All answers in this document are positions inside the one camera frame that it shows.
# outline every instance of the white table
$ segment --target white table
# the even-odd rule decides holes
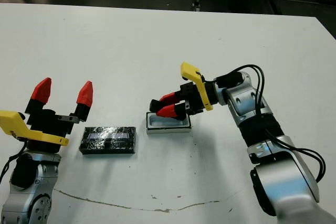
[[[315,18],[1,4],[0,27],[0,109],[24,112],[35,85],[51,77],[46,108],[68,114],[93,82],[88,120],[59,152],[50,224],[276,223],[257,202],[253,165],[227,107],[193,116],[191,133],[147,136],[150,100],[185,83],[182,61],[206,79],[260,65],[284,132],[324,156],[320,205],[336,215],[336,42]],[[83,156],[85,126],[135,126],[136,154]],[[2,167],[22,144],[5,134],[1,144]],[[305,160],[316,174],[317,163]]]

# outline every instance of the yellow gripper bracket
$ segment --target yellow gripper bracket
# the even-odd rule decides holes
[[[183,62],[181,64],[181,75],[182,77],[187,78],[188,80],[191,80],[196,84],[197,90],[201,96],[204,108],[208,111],[212,110],[213,106],[210,104],[208,95],[206,93],[200,70],[194,67],[193,65],[190,65],[187,62]]]
[[[28,129],[20,114],[15,111],[0,110],[0,127],[7,135],[12,135],[15,138],[27,138],[63,146],[69,143],[69,140],[65,137]]]

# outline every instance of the brown stain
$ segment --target brown stain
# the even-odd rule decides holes
[[[107,206],[112,206],[112,207],[121,207],[121,208],[124,208],[124,209],[132,209],[131,207],[125,207],[125,206],[120,206],[120,205],[116,205],[116,204],[111,204],[111,203],[106,203],[106,202],[101,202],[101,201],[96,201],[96,200],[91,200],[91,199],[80,198],[80,197],[77,197],[77,196],[74,196],[74,195],[71,195],[71,194],[67,194],[67,193],[65,193],[61,190],[57,190],[55,188],[54,188],[54,190],[63,194],[63,195],[66,195],[70,198],[73,198],[73,199],[84,200],[84,201],[87,201],[87,202],[97,203],[97,204],[102,204],[102,205],[107,205]]]
[[[166,213],[170,213],[171,209],[166,209],[166,210],[163,210],[163,209],[154,209],[154,212],[166,212]]]
[[[127,207],[127,206],[122,206],[122,205],[117,205],[117,204],[111,204],[111,203],[106,203],[106,202],[91,200],[91,199],[88,199],[88,198],[84,199],[84,198],[81,198],[81,197],[77,197],[77,196],[65,193],[65,192],[63,192],[61,190],[58,190],[58,189],[55,189],[55,188],[54,188],[54,190],[57,191],[57,192],[59,192],[60,194],[68,196],[70,198],[77,199],[77,200],[83,200],[83,201],[90,202],[90,203],[101,204],[101,205],[106,205],[106,206],[111,206],[111,207],[119,207],[119,208],[124,208],[124,209],[137,210],[137,211],[163,212],[165,214],[169,214],[171,211],[182,211],[182,210],[185,210],[185,209],[191,208],[191,207],[202,206],[202,205],[207,205],[207,204],[212,204],[212,203],[218,203],[218,202],[220,202],[219,200],[211,200],[211,201],[207,201],[207,202],[191,204],[191,205],[179,208],[179,209],[168,209],[168,208],[166,208],[166,209],[144,209],[144,208],[133,208],[133,207]],[[232,198],[233,196],[235,196],[236,194],[240,193],[241,191],[242,190],[237,191],[237,192],[231,194],[230,196],[228,196],[225,199],[225,201],[227,201],[228,199]]]

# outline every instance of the black cable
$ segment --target black cable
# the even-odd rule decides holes
[[[314,150],[311,150],[311,149],[307,149],[307,148],[296,148],[295,146],[287,144],[287,143],[281,141],[280,139],[276,138],[275,136],[273,136],[267,129],[265,130],[265,134],[266,134],[267,137],[270,138],[270,140],[273,143],[277,143],[277,144],[281,145],[282,148],[285,148],[285,149],[290,150],[290,151],[300,152],[302,154],[305,154],[305,155],[310,156],[310,157],[314,158],[315,160],[317,160],[319,162],[319,165],[320,165],[320,170],[319,170],[319,173],[316,177],[316,182],[318,183],[319,181],[321,181],[321,179],[325,175],[326,163],[325,163],[323,157],[318,152],[316,152]]]
[[[252,68],[258,76],[258,86],[257,86],[257,91],[256,91],[256,97],[255,97],[255,110],[256,110],[257,116],[261,116],[261,100],[263,98],[262,94],[264,92],[264,86],[265,86],[264,72],[259,66],[250,64],[250,65],[243,65],[239,68],[236,68],[235,70],[231,71],[230,73],[240,71],[244,68]],[[259,92],[260,75],[258,73],[258,70],[259,70],[260,75],[261,75],[261,89],[260,89],[260,92]],[[287,144],[287,143],[279,140],[275,136],[273,136],[267,129],[265,129],[265,134],[268,138],[270,138],[270,140],[273,143],[277,143],[277,144],[281,145],[281,147],[283,147],[287,150],[297,151],[299,153],[305,154],[305,155],[310,156],[310,157],[314,158],[315,160],[317,160],[319,162],[320,169],[319,169],[319,173],[316,177],[316,182],[318,183],[324,177],[325,171],[326,171],[326,163],[325,163],[323,157],[318,152],[316,152],[314,150],[311,150],[311,149],[307,149],[307,148],[296,148],[296,147],[294,147],[290,144]]]
[[[13,161],[13,160],[15,160],[15,159],[17,159],[18,157],[20,157],[20,155],[25,150],[26,146],[27,146],[27,141],[25,140],[25,143],[24,143],[22,149],[17,154],[9,157],[7,163],[5,164],[4,168],[2,169],[2,172],[1,172],[1,175],[0,175],[0,184],[1,184],[1,181],[2,181],[3,177],[5,176],[6,172],[9,169],[10,162]]]
[[[255,97],[255,109],[256,109],[256,114],[258,115],[258,116],[260,116],[261,115],[261,99],[262,99],[262,97],[263,97],[263,92],[264,92],[264,85],[265,85],[265,76],[264,76],[264,72],[263,72],[263,70],[259,67],[259,66],[257,66],[257,65],[254,65],[254,64],[247,64],[247,65],[243,65],[243,66],[241,66],[241,67],[239,67],[239,68],[236,68],[236,69],[234,69],[234,70],[232,70],[230,73],[234,73],[234,72],[238,72],[238,71],[240,71],[240,70],[242,70],[242,69],[244,69],[244,68],[252,68],[255,72],[256,72],[256,74],[257,74],[257,76],[258,76],[258,86],[257,86],[257,91],[256,91],[256,97]],[[260,92],[259,92],[259,85],[260,85],[260,76],[259,76],[259,73],[258,73],[258,71],[257,70],[259,70],[259,72],[260,72],[260,74],[261,74],[261,89],[260,89]]]

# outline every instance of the black box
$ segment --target black box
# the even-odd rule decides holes
[[[135,127],[85,127],[83,154],[135,153]]]

